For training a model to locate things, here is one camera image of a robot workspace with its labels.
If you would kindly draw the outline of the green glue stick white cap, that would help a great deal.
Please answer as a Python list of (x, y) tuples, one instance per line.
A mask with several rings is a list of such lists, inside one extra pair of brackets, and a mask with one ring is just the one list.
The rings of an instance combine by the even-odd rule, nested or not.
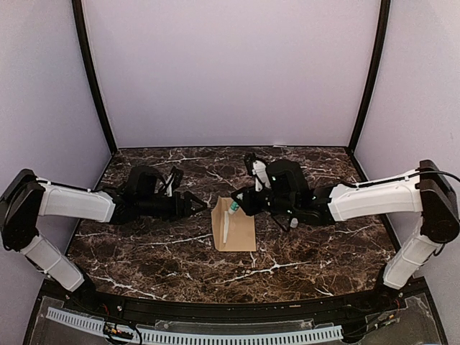
[(229, 215), (235, 214), (239, 210), (240, 206), (236, 201), (233, 201), (229, 206), (228, 213)]

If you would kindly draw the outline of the white letter paper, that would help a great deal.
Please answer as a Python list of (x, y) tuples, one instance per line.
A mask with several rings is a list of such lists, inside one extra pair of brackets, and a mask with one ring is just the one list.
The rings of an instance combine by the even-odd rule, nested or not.
[(227, 243), (228, 233), (229, 233), (229, 212), (224, 211), (223, 244)]

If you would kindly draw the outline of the brown paper envelope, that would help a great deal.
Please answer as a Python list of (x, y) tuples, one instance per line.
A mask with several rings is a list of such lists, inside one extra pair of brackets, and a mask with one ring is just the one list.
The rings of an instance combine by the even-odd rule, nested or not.
[(255, 252), (256, 234), (253, 216), (246, 216), (242, 210), (229, 215), (229, 233), (227, 243), (223, 244), (224, 211), (228, 211), (231, 198), (218, 197), (211, 212), (211, 228), (215, 248), (220, 252)]

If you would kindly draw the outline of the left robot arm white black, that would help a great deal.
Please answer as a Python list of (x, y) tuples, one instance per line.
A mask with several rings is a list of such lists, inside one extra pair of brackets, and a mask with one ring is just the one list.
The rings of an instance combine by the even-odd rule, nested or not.
[(119, 187), (77, 188), (21, 170), (1, 196), (1, 240), (7, 251), (23, 254), (57, 281), (86, 313), (101, 308), (89, 277), (38, 230), (42, 216), (88, 219), (123, 225), (148, 216), (162, 221), (188, 218), (206, 210), (206, 202), (189, 191), (180, 192), (183, 171), (172, 168), (167, 177), (150, 166), (136, 166)]

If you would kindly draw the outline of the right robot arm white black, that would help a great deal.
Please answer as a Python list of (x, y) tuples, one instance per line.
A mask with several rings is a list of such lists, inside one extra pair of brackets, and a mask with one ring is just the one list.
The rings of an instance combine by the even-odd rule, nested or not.
[(383, 311), (426, 261), (459, 235), (459, 210), (456, 192), (447, 178), (430, 160), (418, 168), (391, 178), (363, 183), (340, 182), (310, 188), (299, 163), (276, 160), (266, 163), (255, 155), (244, 158), (254, 185), (231, 194), (227, 213), (238, 210), (247, 216), (267, 212), (288, 216), (290, 225), (328, 226), (362, 216), (387, 213), (419, 213), (411, 236), (382, 270), (381, 285), (367, 296), (367, 306)]

